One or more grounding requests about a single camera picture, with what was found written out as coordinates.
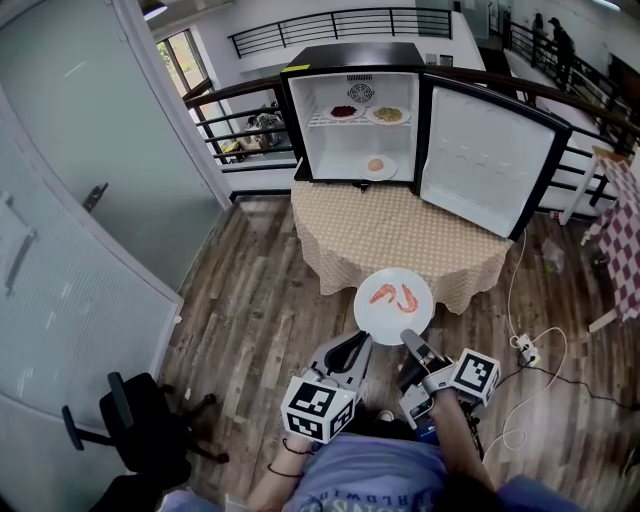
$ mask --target plate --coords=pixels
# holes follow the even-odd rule
[[[356,109],[355,113],[350,116],[344,117],[335,117],[331,115],[331,111],[336,107],[353,107]],[[333,105],[332,107],[327,107],[322,111],[322,115],[327,119],[331,119],[332,121],[349,121],[350,119],[356,119],[364,114],[366,109],[364,107],[360,107],[358,105]]]
[[[383,121],[382,119],[378,119],[376,116],[373,115],[373,113],[383,107],[387,107],[387,108],[397,108],[401,113],[402,113],[402,117],[400,119],[398,119],[397,121]],[[378,105],[375,107],[369,107],[367,109],[367,112],[365,114],[365,117],[371,121],[372,123],[375,124],[382,124],[382,125],[387,125],[387,126],[394,126],[397,124],[402,124],[402,123],[406,123],[409,119],[411,119],[411,112],[409,112],[406,108],[404,107],[396,107],[393,105]]]
[[[402,285],[409,288],[417,300],[417,308],[412,312],[404,312],[409,301],[405,297]],[[383,285],[391,285],[395,289],[395,299],[387,293],[373,304],[370,300]],[[368,332],[380,345],[402,345],[400,333],[412,329],[418,334],[427,328],[433,316],[433,296],[427,283],[418,274],[405,268],[386,268],[370,275],[358,288],[353,305],[356,323],[363,331]]]
[[[374,158],[382,160],[382,169],[379,171],[370,171],[369,162]],[[359,166],[360,176],[369,181],[382,181],[392,178],[396,172],[398,172],[398,166],[388,156],[384,155],[371,155],[365,158]]]

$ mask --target power strip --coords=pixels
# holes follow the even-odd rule
[[[516,347],[524,358],[525,366],[536,366],[540,362],[538,348],[531,342],[527,334],[523,334],[516,340]]]

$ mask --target office chair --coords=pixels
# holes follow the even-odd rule
[[[154,477],[164,489],[188,480],[187,450],[219,464],[229,461],[226,453],[213,455],[200,448],[189,429],[206,407],[216,403],[214,395],[206,395],[195,409],[178,416],[171,413],[165,397],[172,388],[158,387],[148,373],[123,382],[114,372],[108,380],[111,393],[100,400],[100,412],[110,437],[77,428],[69,407],[62,408],[67,433],[77,450],[84,450],[82,441],[114,446],[129,471]]]

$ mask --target food on plate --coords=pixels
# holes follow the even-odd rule
[[[391,284],[383,284],[376,293],[373,294],[373,297],[369,299],[369,304],[373,304],[374,302],[379,301],[382,297],[391,294],[391,298],[389,299],[389,304],[391,304],[396,298],[396,289]]]
[[[349,105],[341,105],[339,107],[333,107],[331,110],[331,115],[333,117],[349,117],[355,114],[358,111],[357,108],[351,107]]]
[[[371,162],[369,162],[368,167],[370,171],[375,172],[382,169],[384,167],[384,163],[379,158],[374,158],[373,160],[371,160]]]
[[[418,299],[413,296],[409,287],[404,284],[402,285],[402,291],[404,292],[404,298],[407,301],[407,307],[404,307],[400,302],[397,302],[396,304],[398,304],[398,308],[400,308],[400,311],[403,313],[413,313],[418,309]]]
[[[373,112],[373,115],[376,116],[376,119],[380,119],[380,121],[384,121],[385,123],[395,123],[402,119],[402,112],[392,107],[379,108]]]

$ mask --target beige tablecloth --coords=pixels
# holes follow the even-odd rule
[[[421,275],[435,302],[462,313],[495,286],[509,240],[430,205],[408,188],[295,182],[293,213],[305,261],[330,295],[387,267]]]

